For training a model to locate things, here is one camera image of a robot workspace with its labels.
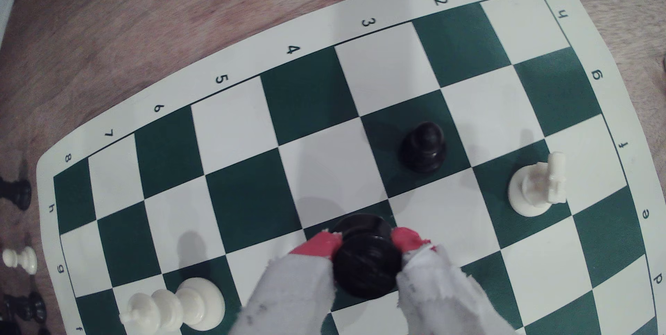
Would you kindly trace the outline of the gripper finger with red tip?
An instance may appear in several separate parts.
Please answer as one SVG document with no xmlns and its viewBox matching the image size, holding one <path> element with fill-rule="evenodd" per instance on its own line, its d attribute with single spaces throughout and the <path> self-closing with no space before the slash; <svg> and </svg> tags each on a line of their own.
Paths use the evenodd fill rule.
<svg viewBox="0 0 666 335">
<path fill-rule="evenodd" d="M 402 253 L 396 283 L 409 334 L 515 334 L 480 284 L 450 260 L 444 245 L 407 227 L 393 229 L 391 239 Z"/>
<path fill-rule="evenodd" d="M 320 334 L 335 299 L 332 257 L 342 235 L 323 230 L 271 261 L 230 334 Z"/>
</svg>

